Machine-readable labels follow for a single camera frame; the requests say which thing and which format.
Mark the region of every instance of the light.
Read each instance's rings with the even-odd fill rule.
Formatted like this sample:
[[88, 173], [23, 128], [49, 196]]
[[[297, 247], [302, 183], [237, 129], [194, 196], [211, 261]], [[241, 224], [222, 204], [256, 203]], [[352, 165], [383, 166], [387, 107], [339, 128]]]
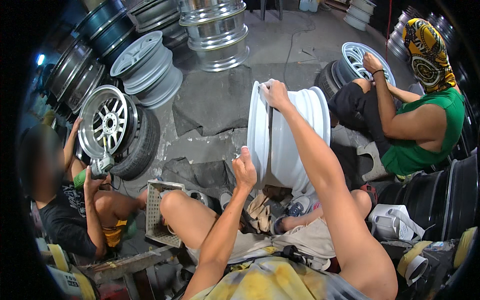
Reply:
[[41, 65], [44, 59], [45, 59], [45, 55], [40, 54], [40, 56], [38, 57], [38, 60], [36, 61], [36, 64]]

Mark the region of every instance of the wristband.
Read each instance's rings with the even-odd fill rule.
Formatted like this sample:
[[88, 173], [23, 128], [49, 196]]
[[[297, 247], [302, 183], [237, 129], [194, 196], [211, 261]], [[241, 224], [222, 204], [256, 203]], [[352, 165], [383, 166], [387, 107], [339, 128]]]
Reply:
[[384, 70], [384, 69], [380, 69], [380, 70], [376, 70], [375, 72], [373, 72], [373, 73], [372, 73], [372, 77], [375, 75], [375, 73], [380, 72], [380, 71], [382, 71], [382, 72], [385, 74], [385, 70]]

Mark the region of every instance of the black t-shirt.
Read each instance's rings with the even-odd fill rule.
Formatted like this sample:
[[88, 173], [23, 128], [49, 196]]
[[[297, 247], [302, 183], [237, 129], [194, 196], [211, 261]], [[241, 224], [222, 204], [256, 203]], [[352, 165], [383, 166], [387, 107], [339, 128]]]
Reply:
[[73, 182], [63, 182], [55, 199], [38, 211], [53, 243], [67, 252], [95, 256], [96, 246], [87, 233], [84, 193]]

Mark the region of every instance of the yellow patterned balaclava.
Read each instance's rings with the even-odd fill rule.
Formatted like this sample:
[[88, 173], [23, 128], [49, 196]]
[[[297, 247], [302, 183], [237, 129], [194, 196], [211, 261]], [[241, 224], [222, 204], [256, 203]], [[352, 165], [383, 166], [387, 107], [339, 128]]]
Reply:
[[438, 31], [423, 19], [411, 19], [403, 29], [403, 42], [410, 53], [414, 74], [425, 93], [455, 86], [447, 49]]

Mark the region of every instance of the printed graphic on t-shirt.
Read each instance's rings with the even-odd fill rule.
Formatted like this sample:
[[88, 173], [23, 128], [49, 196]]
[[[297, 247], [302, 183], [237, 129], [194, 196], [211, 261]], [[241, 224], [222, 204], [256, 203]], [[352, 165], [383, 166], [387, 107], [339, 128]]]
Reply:
[[68, 197], [70, 207], [75, 208], [78, 214], [85, 218], [85, 200], [83, 195], [75, 189], [73, 184], [64, 185], [63, 193]]

